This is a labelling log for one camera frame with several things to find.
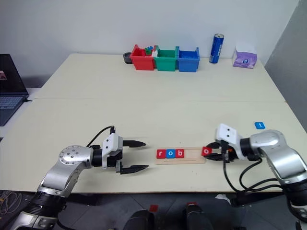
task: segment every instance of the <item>red bin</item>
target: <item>red bin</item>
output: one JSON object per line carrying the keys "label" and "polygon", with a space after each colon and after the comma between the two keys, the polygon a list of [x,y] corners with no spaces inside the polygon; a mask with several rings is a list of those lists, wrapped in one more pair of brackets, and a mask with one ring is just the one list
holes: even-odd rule
{"label": "red bin", "polygon": [[131,52],[130,58],[137,70],[154,70],[155,63],[151,54],[146,54],[145,49],[135,45]]}

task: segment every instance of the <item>laptop keyboard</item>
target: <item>laptop keyboard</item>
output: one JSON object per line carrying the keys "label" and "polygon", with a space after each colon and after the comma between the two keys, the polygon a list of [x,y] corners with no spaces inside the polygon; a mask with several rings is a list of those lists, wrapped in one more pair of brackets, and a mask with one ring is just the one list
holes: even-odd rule
{"label": "laptop keyboard", "polygon": [[23,97],[0,97],[0,109],[13,109]]}

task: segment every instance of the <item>wooden board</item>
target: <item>wooden board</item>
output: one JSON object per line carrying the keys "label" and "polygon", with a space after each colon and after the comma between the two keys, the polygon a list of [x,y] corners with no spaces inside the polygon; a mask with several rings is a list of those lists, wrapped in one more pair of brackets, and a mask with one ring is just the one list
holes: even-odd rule
{"label": "wooden board", "polygon": [[184,149],[184,158],[155,159],[155,164],[204,164],[206,159],[201,155],[202,148],[160,148],[160,149]]}

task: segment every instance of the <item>blue can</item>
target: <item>blue can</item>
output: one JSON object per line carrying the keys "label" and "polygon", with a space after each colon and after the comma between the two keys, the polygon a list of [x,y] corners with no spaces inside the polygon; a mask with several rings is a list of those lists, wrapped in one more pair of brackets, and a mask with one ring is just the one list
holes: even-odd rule
{"label": "blue can", "polygon": [[223,41],[224,41],[224,35],[222,34],[214,35],[209,62],[217,63],[219,61]]}

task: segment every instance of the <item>cable on floor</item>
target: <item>cable on floor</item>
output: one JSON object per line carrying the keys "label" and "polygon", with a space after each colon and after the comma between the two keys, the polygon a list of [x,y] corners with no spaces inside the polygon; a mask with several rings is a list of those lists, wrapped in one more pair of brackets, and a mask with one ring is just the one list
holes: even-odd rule
{"label": "cable on floor", "polygon": [[57,220],[57,224],[58,224],[61,228],[63,228],[64,230],[76,230],[76,229],[71,229],[71,228],[69,228],[69,227],[66,227],[64,224],[62,224],[62,223],[60,222],[59,218],[58,218],[58,220]]}
{"label": "cable on floor", "polygon": [[0,214],[10,214],[16,211],[22,201],[22,194],[12,191],[1,191],[0,193]]}

